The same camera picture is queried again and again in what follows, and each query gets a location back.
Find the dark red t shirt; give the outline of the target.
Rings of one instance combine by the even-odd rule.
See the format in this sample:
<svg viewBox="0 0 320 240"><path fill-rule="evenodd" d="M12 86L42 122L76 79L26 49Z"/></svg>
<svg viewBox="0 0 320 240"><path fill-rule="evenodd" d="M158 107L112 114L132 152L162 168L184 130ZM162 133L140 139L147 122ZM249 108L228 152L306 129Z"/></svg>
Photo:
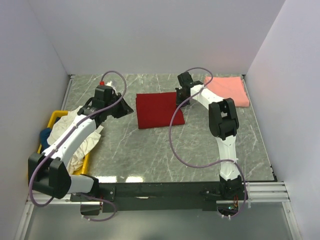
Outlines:
<svg viewBox="0 0 320 240"><path fill-rule="evenodd" d="M138 93L137 124L140 130L168 127L176 110L176 93Z"/></svg>

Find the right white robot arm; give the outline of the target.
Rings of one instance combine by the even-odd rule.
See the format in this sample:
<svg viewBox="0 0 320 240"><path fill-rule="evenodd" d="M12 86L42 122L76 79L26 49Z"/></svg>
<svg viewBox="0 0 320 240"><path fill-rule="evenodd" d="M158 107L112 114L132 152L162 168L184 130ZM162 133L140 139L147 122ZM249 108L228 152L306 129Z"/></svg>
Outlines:
<svg viewBox="0 0 320 240"><path fill-rule="evenodd" d="M193 99L208 110L208 126L215 137L220 163L218 195L232 199L243 187L241 170L237 163L236 136L239 119L232 98L223 98L206 88L200 81L194 81L185 71L177 77L180 87L176 88L176 113Z"/></svg>

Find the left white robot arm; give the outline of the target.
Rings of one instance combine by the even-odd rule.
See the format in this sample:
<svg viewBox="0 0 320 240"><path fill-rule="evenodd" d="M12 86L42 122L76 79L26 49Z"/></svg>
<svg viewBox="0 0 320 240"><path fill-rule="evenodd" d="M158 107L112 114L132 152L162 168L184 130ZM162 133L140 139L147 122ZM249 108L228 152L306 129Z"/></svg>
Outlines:
<svg viewBox="0 0 320 240"><path fill-rule="evenodd" d="M67 166L86 138L112 116L122 118L133 113L123 95L112 85L98 85L94 96L82 106L67 130L42 153L28 158L29 190L62 199L82 193L88 201L100 196L99 180L93 176L69 174Z"/></svg>

